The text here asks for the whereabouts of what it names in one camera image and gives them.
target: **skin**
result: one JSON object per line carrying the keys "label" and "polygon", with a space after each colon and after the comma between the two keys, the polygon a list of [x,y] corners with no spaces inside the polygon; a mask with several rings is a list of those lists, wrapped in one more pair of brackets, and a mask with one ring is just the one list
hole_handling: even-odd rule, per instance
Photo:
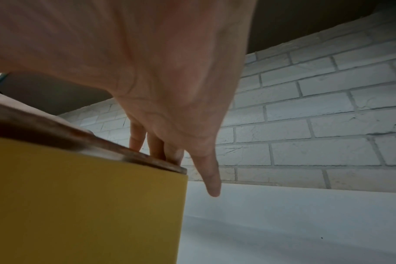
{"label": "skin", "polygon": [[130,148],[180,164],[220,195],[215,139],[244,64],[256,0],[0,1],[0,72],[36,71],[110,92]]}

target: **ceiling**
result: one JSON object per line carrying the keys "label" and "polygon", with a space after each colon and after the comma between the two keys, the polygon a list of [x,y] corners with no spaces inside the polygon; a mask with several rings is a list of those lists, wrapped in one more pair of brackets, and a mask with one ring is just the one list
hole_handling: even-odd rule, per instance
{"label": "ceiling", "polygon": [[[263,50],[372,13],[378,0],[259,0],[248,53]],[[5,95],[50,114],[62,114],[109,99],[108,92],[50,76],[10,73]]]}

